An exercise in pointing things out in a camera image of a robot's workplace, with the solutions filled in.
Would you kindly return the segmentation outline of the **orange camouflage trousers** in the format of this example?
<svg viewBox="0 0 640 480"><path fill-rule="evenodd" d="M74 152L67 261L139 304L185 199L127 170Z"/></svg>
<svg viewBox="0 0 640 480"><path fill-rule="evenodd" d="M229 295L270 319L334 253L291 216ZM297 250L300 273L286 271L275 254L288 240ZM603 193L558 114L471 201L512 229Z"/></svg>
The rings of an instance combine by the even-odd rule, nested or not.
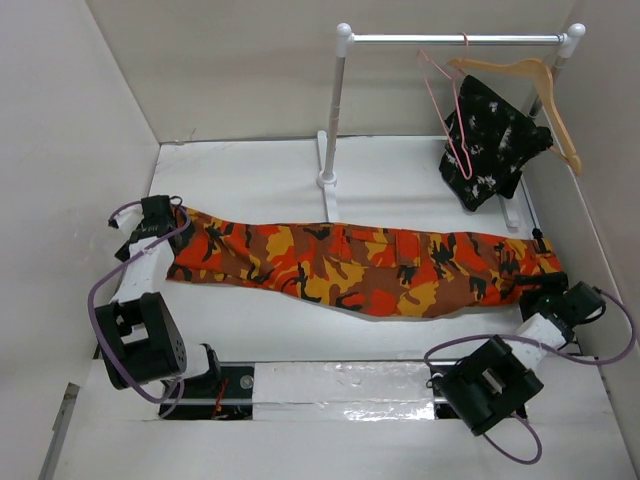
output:
<svg viewBox="0 0 640 480"><path fill-rule="evenodd" d="M232 222L191 209L171 281L282 293L374 317L433 319L518 302L566 277L539 231L530 239L345 223Z"/></svg>

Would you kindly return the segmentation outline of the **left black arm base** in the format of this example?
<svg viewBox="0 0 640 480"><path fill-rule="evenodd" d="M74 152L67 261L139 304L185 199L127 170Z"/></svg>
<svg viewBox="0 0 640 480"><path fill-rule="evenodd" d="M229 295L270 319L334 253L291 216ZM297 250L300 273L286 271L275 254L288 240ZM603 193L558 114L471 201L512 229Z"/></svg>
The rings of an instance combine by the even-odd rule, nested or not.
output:
<svg viewBox="0 0 640 480"><path fill-rule="evenodd" d="M237 421L253 418L253 364L223 364L215 370L187 379L178 404L173 393L159 407L159 416L174 421Z"/></svg>

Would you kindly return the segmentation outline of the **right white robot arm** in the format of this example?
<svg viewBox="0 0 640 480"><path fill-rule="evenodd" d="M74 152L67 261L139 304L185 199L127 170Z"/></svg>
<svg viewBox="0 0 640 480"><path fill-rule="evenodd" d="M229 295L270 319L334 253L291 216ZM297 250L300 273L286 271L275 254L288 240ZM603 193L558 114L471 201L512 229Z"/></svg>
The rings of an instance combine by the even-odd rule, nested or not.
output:
<svg viewBox="0 0 640 480"><path fill-rule="evenodd" d="M564 274L541 280L522 277L519 309L523 323L515 333L492 335L452 366L433 369L431 384L474 436L515 413L543 389L535 368L544 356L575 338L575 328L606 311L595 288L568 284Z"/></svg>

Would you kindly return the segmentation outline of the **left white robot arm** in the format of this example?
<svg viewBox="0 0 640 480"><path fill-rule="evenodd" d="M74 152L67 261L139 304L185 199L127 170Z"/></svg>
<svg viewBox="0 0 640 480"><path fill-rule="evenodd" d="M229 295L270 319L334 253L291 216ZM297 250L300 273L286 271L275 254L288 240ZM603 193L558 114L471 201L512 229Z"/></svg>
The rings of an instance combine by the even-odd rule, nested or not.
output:
<svg viewBox="0 0 640 480"><path fill-rule="evenodd" d="M118 267L99 280L87 305L98 346L115 388L139 392L155 381L212 396L222 369L207 344L188 346L161 288L191 226L178 196L155 195L128 203L109 218L125 236Z"/></svg>

